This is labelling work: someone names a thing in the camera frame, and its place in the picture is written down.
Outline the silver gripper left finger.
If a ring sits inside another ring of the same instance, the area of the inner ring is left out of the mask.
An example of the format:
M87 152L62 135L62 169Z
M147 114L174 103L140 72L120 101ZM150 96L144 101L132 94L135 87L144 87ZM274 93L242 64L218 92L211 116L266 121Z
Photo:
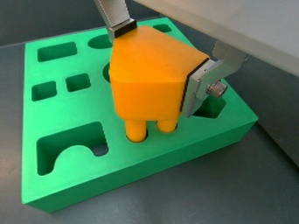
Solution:
M110 41L136 28L136 21L130 17L126 0L94 0L100 16L107 25Z

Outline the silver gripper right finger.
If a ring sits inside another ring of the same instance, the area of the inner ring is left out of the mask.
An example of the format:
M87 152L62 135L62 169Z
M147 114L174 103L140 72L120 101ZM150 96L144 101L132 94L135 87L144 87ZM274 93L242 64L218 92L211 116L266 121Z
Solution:
M220 81L234 74L242 67L248 55L238 48L220 42L215 43L212 56L188 75L182 114L190 117L200 108L206 99L212 96L220 98L228 86Z

